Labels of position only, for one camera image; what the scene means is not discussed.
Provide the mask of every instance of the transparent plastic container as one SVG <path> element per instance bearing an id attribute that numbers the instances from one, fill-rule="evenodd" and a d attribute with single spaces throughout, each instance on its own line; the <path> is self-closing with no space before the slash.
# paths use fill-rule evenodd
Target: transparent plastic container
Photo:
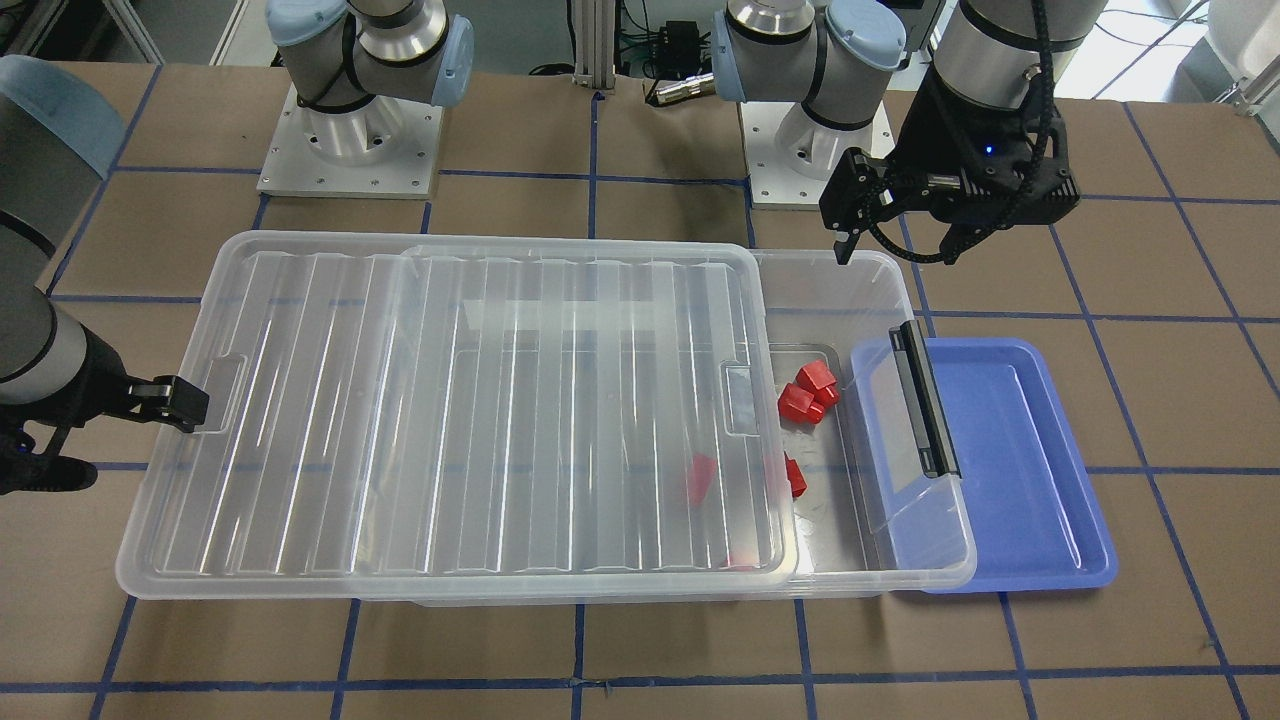
<path id="1" fill-rule="evenodd" d="M 910 318 L 878 252 L 242 233 L 182 368 L 209 419 L 161 430 L 116 574 L 425 605 L 956 587 L 977 552 L 959 478 L 915 455 Z M 844 400 L 782 428 L 815 357 Z"/>

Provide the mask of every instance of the blue joint cap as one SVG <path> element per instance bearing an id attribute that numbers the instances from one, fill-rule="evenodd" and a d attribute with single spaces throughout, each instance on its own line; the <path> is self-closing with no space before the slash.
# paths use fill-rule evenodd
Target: blue joint cap
<path id="1" fill-rule="evenodd" d="M 306 42 L 347 15 L 347 0 L 269 0 L 266 28 L 276 47 Z"/>
<path id="2" fill-rule="evenodd" d="M 712 73 L 716 74 L 716 94 L 730 102 L 746 102 L 742 77 L 737 73 L 728 23 L 724 13 L 712 18 Z"/>
<path id="3" fill-rule="evenodd" d="M 0 96 L 61 140 L 101 178 L 111 170 L 124 123 L 96 90 L 67 70 L 28 58 L 0 58 Z"/>
<path id="4" fill-rule="evenodd" d="M 471 64 L 475 61 L 476 33 L 471 20 L 453 15 L 449 22 L 449 35 L 444 38 L 440 51 L 440 73 L 435 77 L 435 90 L 431 92 L 431 105 L 453 108 L 462 102 L 471 85 Z"/>
<path id="5" fill-rule="evenodd" d="M 859 60 L 881 70 L 896 70 L 906 47 L 902 20 L 876 0 L 832 0 L 827 27 L 837 42 Z"/>

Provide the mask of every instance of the white mounting plate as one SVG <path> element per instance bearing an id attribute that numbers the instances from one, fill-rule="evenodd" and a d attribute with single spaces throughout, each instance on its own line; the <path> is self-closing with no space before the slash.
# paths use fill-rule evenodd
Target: white mounting plate
<path id="1" fill-rule="evenodd" d="M 817 210 L 818 199 L 827 187 L 826 181 L 815 181 L 791 169 L 782 159 L 773 138 L 782 118 L 795 102 L 742 102 L 742 147 L 746 151 L 746 170 L 751 177 L 751 204 L 762 210 Z M 884 104 L 876 109 L 872 120 L 873 141 L 870 154 L 883 158 L 893 149 Z"/>
<path id="2" fill-rule="evenodd" d="M 426 200 L 431 195 L 440 147 L 443 108 L 394 100 L 411 133 L 387 160 L 372 165 L 330 163 L 310 147 L 297 111 L 297 91 L 289 88 L 275 123 L 271 146 L 262 160 L 257 190 L 287 197 L 383 197 Z"/>

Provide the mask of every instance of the blue tray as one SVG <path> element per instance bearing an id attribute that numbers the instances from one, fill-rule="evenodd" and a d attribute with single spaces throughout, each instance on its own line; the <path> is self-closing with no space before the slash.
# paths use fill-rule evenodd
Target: blue tray
<path id="1" fill-rule="evenodd" d="M 978 571 L 945 593 L 1097 588 L 1115 546 L 1048 377 L 1012 338 L 929 338 Z"/>

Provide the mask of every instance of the red block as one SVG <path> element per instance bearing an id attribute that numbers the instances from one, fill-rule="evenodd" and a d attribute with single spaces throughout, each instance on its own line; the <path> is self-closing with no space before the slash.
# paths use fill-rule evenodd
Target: red block
<path id="1" fill-rule="evenodd" d="M 694 455 L 694 461 L 685 475 L 685 487 L 689 491 L 689 505 L 698 507 L 707 500 L 707 491 L 719 474 L 714 457 L 708 457 L 701 452 Z"/>
<path id="2" fill-rule="evenodd" d="M 787 480 L 791 483 L 791 497 L 796 498 L 804 495 L 804 491 L 809 489 L 809 483 L 804 482 L 804 473 L 800 471 L 800 464 L 791 459 L 790 455 L 783 454 L 787 459 Z"/>
<path id="3" fill-rule="evenodd" d="M 814 360 L 796 373 L 796 384 L 812 392 L 823 407 L 831 407 L 840 402 L 836 382 L 836 375 L 822 360 Z"/>
<path id="4" fill-rule="evenodd" d="M 800 386 L 787 383 L 778 397 L 778 414 L 792 423 L 809 423 L 817 425 L 827 409 L 818 402 L 813 393 Z"/>

